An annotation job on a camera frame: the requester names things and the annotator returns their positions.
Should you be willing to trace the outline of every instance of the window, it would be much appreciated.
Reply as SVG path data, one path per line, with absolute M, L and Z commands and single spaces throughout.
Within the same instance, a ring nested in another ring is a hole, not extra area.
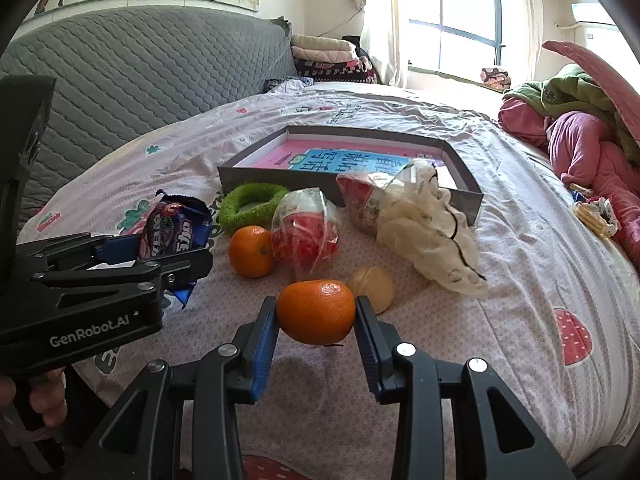
M 500 64 L 500 0 L 408 0 L 409 63 L 478 80 Z

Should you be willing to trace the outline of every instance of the human hand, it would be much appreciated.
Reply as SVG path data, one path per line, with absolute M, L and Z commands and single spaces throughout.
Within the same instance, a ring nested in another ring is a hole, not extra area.
M 47 381 L 37 384 L 29 395 L 33 411 L 42 414 L 48 428 L 55 428 L 66 418 L 64 368 L 45 374 Z M 9 377 L 0 376 L 0 408 L 14 402 L 15 383 Z

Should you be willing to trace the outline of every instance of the silver screw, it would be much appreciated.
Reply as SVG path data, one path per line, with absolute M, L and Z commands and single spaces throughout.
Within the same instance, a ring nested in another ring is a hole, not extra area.
M 218 353 L 222 355 L 222 357 L 231 357 L 235 355 L 237 351 L 238 348 L 236 348 L 236 345 L 232 345 L 231 343 L 224 344 L 218 348 Z
M 156 286 L 151 282 L 141 282 L 138 284 L 140 290 L 154 290 Z
M 486 371 L 487 364 L 484 359 L 474 357 L 473 359 L 469 359 L 469 368 L 481 374 L 482 372 Z
M 166 363 L 162 361 L 162 359 L 154 359 L 153 361 L 149 361 L 146 364 L 146 369 L 149 370 L 153 374 L 157 374 L 164 370 L 164 366 Z
M 396 352 L 405 357 L 411 357 L 415 354 L 415 346 L 411 343 L 400 343 L 396 346 Z

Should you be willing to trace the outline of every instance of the green scrunchie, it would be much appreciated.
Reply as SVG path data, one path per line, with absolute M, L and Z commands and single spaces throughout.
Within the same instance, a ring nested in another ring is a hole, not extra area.
M 220 206 L 220 225 L 230 235 L 247 225 L 271 228 L 271 219 L 280 200 L 289 192 L 278 184 L 242 184 L 225 196 Z M 246 211 L 240 208 L 251 202 L 262 202 Z

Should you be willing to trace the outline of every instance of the green clothing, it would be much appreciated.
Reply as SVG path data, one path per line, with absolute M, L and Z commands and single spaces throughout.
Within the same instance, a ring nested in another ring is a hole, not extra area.
M 579 111 L 602 119 L 617 133 L 626 160 L 640 165 L 640 146 L 611 99 L 580 66 L 569 64 L 547 81 L 532 81 L 507 90 L 504 98 L 507 97 L 522 99 L 543 117 L 557 119 L 567 112 Z

